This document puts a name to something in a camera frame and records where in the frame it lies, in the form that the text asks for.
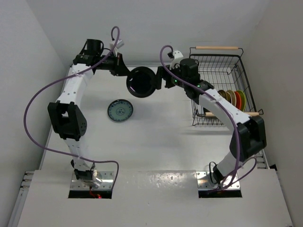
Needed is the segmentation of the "glossy black plate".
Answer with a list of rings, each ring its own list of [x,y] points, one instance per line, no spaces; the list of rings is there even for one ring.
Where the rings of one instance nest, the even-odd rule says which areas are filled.
[[[209,113],[210,111],[206,108],[202,108],[203,109],[203,113]]]
[[[126,87],[131,95],[146,98],[154,93],[156,74],[148,67],[136,67],[126,79]]]

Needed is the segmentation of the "blue floral plate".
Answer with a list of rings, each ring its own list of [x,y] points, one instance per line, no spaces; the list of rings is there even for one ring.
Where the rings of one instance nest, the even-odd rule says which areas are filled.
[[[133,105],[125,99],[115,100],[111,102],[107,108],[107,115],[114,122],[127,121],[132,116],[133,112]]]

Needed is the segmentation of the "cream plate with black patch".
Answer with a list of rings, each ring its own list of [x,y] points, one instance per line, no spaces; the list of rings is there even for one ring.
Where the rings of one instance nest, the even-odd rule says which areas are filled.
[[[233,106],[236,106],[237,100],[236,100],[236,95],[235,95],[234,91],[227,90],[226,93],[229,94],[229,96],[230,96],[230,102],[231,102],[231,104]]]

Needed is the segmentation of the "orange plate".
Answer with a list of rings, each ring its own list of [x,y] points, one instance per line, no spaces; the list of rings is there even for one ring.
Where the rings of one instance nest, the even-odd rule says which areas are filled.
[[[238,91],[235,91],[235,96],[236,96],[236,107],[241,110],[241,105],[242,105],[242,100],[241,100],[241,96],[239,94]]]

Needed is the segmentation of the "lime green plate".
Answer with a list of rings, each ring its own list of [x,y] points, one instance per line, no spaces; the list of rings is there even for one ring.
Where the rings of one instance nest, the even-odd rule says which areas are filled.
[[[246,103],[247,103],[246,96],[245,96],[244,92],[241,91],[241,90],[237,90],[237,92],[238,92],[238,94],[240,95],[240,98],[241,98],[241,110],[244,112],[245,107],[246,107]]]

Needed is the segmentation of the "yellow patterned plate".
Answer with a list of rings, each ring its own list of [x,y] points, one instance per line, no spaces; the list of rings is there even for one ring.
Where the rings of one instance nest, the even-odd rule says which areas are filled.
[[[220,94],[220,96],[222,96],[224,99],[227,98],[226,92],[224,90],[218,90],[218,93]]]
[[[229,103],[232,103],[232,99],[231,99],[231,95],[225,91],[225,99],[229,102]]]

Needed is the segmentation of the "yellow patterned plate front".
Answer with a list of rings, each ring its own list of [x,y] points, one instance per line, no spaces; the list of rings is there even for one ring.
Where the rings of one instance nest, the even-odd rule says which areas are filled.
[[[232,99],[231,99],[231,95],[225,91],[225,99],[229,102],[229,103],[232,103]]]

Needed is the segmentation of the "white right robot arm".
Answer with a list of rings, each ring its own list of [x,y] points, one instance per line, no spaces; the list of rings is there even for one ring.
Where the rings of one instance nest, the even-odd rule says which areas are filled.
[[[232,132],[229,152],[212,172],[212,180],[220,185],[226,176],[235,175],[240,166],[266,147],[265,122],[229,103],[212,84],[201,79],[198,68],[193,59],[182,59],[175,68],[162,64],[157,68],[156,79],[166,81],[166,88],[183,88],[189,99],[210,111]]]

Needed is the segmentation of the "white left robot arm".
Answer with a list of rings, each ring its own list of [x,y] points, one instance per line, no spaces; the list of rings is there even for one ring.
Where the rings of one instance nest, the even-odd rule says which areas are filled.
[[[72,154],[71,165],[76,179],[91,189],[97,189],[102,184],[102,175],[96,170],[95,163],[89,164],[82,159],[88,151],[84,137],[88,123],[80,104],[96,70],[108,70],[115,76],[129,74],[118,52],[123,44],[121,39],[112,40],[110,52],[103,55],[102,41],[88,39],[73,60],[70,71],[72,77],[67,79],[62,94],[47,107],[54,132],[63,139]]]

